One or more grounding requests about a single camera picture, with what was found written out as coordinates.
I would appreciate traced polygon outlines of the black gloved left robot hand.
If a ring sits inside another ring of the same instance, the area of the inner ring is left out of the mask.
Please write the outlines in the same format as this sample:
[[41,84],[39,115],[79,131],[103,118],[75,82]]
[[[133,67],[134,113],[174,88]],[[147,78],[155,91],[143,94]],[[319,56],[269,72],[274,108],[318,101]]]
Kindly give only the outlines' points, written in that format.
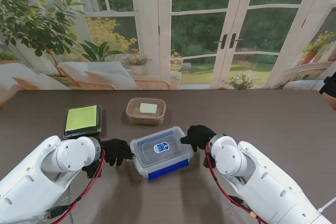
[[104,150],[105,161],[110,166],[120,166],[124,159],[130,160],[135,158],[127,141],[113,138],[111,140],[102,141],[100,146]]

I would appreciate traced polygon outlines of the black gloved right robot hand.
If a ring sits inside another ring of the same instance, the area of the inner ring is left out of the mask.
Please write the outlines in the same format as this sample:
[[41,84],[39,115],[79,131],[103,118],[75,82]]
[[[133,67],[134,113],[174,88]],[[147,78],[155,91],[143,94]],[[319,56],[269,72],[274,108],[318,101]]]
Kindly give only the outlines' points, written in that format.
[[192,125],[187,130],[187,135],[180,139],[181,144],[188,144],[194,152],[198,149],[204,150],[207,143],[216,134],[204,125]]

